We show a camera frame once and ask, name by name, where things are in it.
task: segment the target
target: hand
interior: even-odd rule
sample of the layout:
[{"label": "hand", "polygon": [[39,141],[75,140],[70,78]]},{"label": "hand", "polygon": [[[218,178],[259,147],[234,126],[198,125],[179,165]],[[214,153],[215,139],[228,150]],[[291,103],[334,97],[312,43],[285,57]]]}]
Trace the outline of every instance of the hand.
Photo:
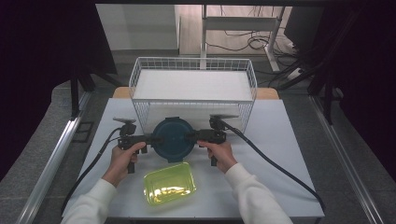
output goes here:
[{"label": "hand", "polygon": [[225,174],[227,171],[237,164],[236,159],[233,157],[233,151],[229,142],[221,144],[208,143],[204,141],[197,141],[201,147],[207,147],[209,159],[215,156],[218,159],[218,168]]},{"label": "hand", "polygon": [[117,187],[121,180],[128,175],[129,162],[137,162],[137,155],[134,153],[145,145],[144,142],[136,143],[127,150],[113,147],[111,163],[102,179]]}]

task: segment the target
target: black wire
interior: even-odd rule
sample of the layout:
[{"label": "black wire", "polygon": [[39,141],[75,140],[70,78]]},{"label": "black wire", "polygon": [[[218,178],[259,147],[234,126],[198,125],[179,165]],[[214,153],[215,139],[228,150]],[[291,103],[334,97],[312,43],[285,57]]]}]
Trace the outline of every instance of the black wire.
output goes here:
[{"label": "black wire", "polygon": [[232,127],[231,125],[229,125],[228,123],[226,123],[224,120],[219,119],[219,121],[229,130],[231,130],[233,133],[236,133],[239,137],[241,137],[245,142],[247,142],[248,145],[250,145],[263,159],[265,159],[266,161],[268,161],[268,163],[270,163],[271,165],[273,165],[276,169],[278,169],[280,172],[282,172],[283,174],[287,175],[288,177],[290,177],[292,180],[294,180],[295,182],[297,182],[298,184],[300,184],[303,188],[305,188],[306,190],[308,190],[312,195],[314,195],[315,198],[317,198],[318,202],[320,203],[320,207],[322,208],[322,210],[324,211],[326,209],[326,206],[324,204],[324,202],[322,201],[322,199],[320,198],[320,196],[311,188],[309,188],[309,186],[307,186],[303,181],[301,181],[299,178],[297,178],[296,176],[292,175],[291,173],[289,173],[287,170],[283,169],[281,166],[279,166],[278,164],[276,164],[274,161],[271,161],[271,159],[269,159],[267,156],[265,156],[264,153],[262,153],[261,150],[259,150],[247,137],[245,137],[241,131],[235,129],[234,127]]},{"label": "black wire", "polygon": [[276,77],[273,77],[270,82],[268,83],[268,88],[271,87],[271,84],[277,80],[282,78],[283,76],[285,76],[288,72],[290,72],[292,69],[297,68],[299,65],[301,64],[300,60],[297,60],[296,62],[294,62],[291,66],[285,68],[282,72],[280,72]]},{"label": "black wire", "polygon": [[259,7],[259,13],[257,13],[257,17],[260,17],[260,11],[262,10],[262,6]]},{"label": "black wire", "polygon": [[247,14],[247,16],[250,15],[250,13],[254,10],[254,8],[255,8],[255,7],[253,7],[253,9],[250,10],[250,12]]},{"label": "black wire", "polygon": [[280,80],[277,82],[277,85],[276,85],[276,90],[278,90],[278,89],[279,89],[280,83],[281,83],[283,80],[286,80],[286,79],[287,79],[287,77],[286,77],[286,76],[283,76],[283,77],[281,77],[281,78],[280,78]]},{"label": "black wire", "polygon": [[254,72],[255,73],[263,73],[263,74],[265,74],[265,75],[273,75],[273,76],[275,76],[275,75],[277,75],[277,73],[272,73],[272,72],[264,72],[264,71],[260,71],[260,70],[254,70]]},{"label": "black wire", "polygon": [[220,12],[221,12],[221,16],[222,16],[222,13],[224,12],[224,16],[227,16],[226,14],[225,14],[225,11],[222,9],[222,6],[220,6]]},{"label": "black wire", "polygon": [[[227,49],[227,48],[224,48],[224,47],[222,47],[222,46],[219,46],[219,45],[212,45],[212,44],[208,44],[207,42],[206,42],[206,44],[207,44],[208,46],[210,46],[210,47],[215,47],[215,48],[220,48],[220,49]],[[231,51],[239,51],[239,50],[242,50],[242,49],[246,49],[248,46],[249,46],[249,45],[246,45],[246,46],[244,46],[244,47],[243,47],[243,48],[241,48],[241,49],[227,49],[227,50],[231,50]]]},{"label": "black wire", "polygon": [[264,84],[265,82],[269,82],[269,80],[259,82],[259,83],[257,83],[257,86],[260,87],[260,85],[261,85],[261,84]]},{"label": "black wire", "polygon": [[280,52],[280,53],[277,53],[277,54],[287,54],[287,55],[290,55],[290,56],[295,56],[294,54],[289,54],[289,53],[283,52],[283,51],[280,49],[280,46],[277,44],[277,41],[275,41],[275,44],[276,44],[276,46],[277,46],[277,49],[274,49],[274,51],[279,51],[279,52]]},{"label": "black wire", "polygon": [[93,159],[93,161],[91,162],[90,166],[88,166],[88,168],[84,171],[84,173],[82,173],[82,175],[78,178],[78,180],[76,181],[75,185],[73,186],[73,188],[70,189],[69,193],[67,194],[66,198],[64,199],[64,204],[62,205],[62,213],[64,212],[64,209],[66,208],[67,202],[69,202],[70,197],[73,195],[74,191],[76,190],[76,188],[78,187],[79,183],[82,181],[82,179],[84,179],[84,177],[90,172],[90,170],[92,169],[92,167],[99,161],[99,159],[102,157],[103,152],[105,151],[105,149],[107,148],[107,145],[115,140],[110,140],[111,136],[116,132],[120,130],[120,128],[117,128],[115,130],[113,130],[113,132],[111,132],[111,134],[108,136],[107,140],[103,143],[102,148],[99,150],[98,154],[96,155],[95,159]]},{"label": "black wire", "polygon": [[[266,37],[267,36],[255,35],[247,40],[247,44],[250,46],[251,49],[264,49],[268,45],[268,40],[265,39]],[[258,48],[256,48],[251,45],[251,43],[254,43],[254,42],[260,42],[261,44],[262,44],[262,42],[264,42],[265,45],[261,45]]]},{"label": "black wire", "polygon": [[283,66],[286,66],[286,67],[292,66],[294,62],[293,62],[293,63],[283,63],[282,61],[280,61],[281,58],[293,58],[293,59],[296,59],[296,57],[295,57],[294,55],[289,55],[289,54],[280,54],[280,55],[277,55],[276,61],[277,61],[278,63],[282,64]]},{"label": "black wire", "polygon": [[113,138],[113,139],[110,140],[110,142],[112,142],[114,140],[117,140],[117,139],[120,139],[120,137]]},{"label": "black wire", "polygon": [[257,31],[251,31],[251,32],[248,32],[248,33],[238,34],[238,35],[232,35],[232,36],[251,35],[252,33],[257,33]]}]

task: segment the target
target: yellow container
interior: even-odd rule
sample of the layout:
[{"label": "yellow container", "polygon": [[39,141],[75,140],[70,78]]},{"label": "yellow container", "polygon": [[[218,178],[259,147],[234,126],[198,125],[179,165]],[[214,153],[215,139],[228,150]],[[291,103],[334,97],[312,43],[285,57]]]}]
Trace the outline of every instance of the yellow container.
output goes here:
[{"label": "yellow container", "polygon": [[144,183],[150,205],[167,203],[196,191],[190,165],[186,162],[151,172],[145,176]]}]

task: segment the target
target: wooden board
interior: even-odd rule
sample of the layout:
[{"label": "wooden board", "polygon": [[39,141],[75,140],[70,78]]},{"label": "wooden board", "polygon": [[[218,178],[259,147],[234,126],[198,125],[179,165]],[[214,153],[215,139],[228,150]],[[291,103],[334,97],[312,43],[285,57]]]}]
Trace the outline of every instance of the wooden board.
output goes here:
[{"label": "wooden board", "polygon": [[[118,87],[114,91],[113,98],[131,98],[129,94],[129,87]],[[278,100],[279,95],[273,88],[257,88],[258,100]]]}]

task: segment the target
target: wire basket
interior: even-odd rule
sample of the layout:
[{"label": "wire basket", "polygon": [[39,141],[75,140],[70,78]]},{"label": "wire basket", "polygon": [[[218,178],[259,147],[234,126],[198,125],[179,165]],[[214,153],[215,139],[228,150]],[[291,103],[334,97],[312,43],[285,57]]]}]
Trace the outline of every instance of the wire basket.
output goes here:
[{"label": "wire basket", "polygon": [[207,129],[214,114],[237,116],[226,121],[243,132],[257,81],[247,59],[138,58],[129,90],[145,134],[169,117]]}]

